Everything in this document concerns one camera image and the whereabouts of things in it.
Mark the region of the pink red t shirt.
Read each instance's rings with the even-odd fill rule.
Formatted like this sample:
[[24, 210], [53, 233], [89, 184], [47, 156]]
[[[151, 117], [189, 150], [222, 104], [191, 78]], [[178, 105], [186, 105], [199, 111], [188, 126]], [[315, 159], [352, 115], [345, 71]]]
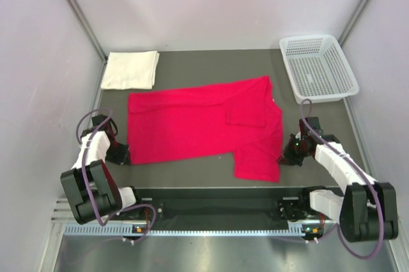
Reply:
[[131, 163], [172, 162], [231, 153], [238, 179], [280, 180], [282, 110], [269, 76], [225, 84], [131, 93]]

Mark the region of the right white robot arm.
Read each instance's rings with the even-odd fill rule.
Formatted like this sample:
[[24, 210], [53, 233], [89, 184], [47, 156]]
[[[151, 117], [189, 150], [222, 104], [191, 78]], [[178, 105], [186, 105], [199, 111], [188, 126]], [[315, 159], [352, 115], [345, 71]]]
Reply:
[[328, 171], [342, 194], [324, 186], [305, 187], [293, 211], [279, 201], [281, 216], [299, 220], [323, 214], [335, 221], [351, 243], [396, 239], [399, 229], [395, 188], [366, 174], [337, 137], [323, 133], [317, 117], [300, 119], [299, 128], [290, 136], [279, 164], [301, 166], [305, 158], [312, 157]]

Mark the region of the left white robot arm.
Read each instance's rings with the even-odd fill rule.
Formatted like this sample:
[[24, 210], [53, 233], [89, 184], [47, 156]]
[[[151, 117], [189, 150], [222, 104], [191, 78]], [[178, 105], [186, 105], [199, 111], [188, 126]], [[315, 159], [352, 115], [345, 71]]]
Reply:
[[118, 128], [109, 116], [92, 117], [81, 133], [81, 150], [72, 168], [60, 176], [73, 217], [79, 224], [124, 211], [130, 218], [143, 215], [145, 204], [133, 186], [118, 188], [107, 163], [130, 165], [129, 145], [116, 140]]

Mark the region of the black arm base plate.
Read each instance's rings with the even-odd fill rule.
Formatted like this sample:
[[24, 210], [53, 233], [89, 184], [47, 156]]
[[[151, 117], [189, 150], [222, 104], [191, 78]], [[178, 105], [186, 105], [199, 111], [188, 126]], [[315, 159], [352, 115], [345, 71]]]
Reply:
[[140, 198], [163, 219], [176, 216], [265, 216], [273, 220], [314, 218], [301, 204], [301, 188], [140, 188]]

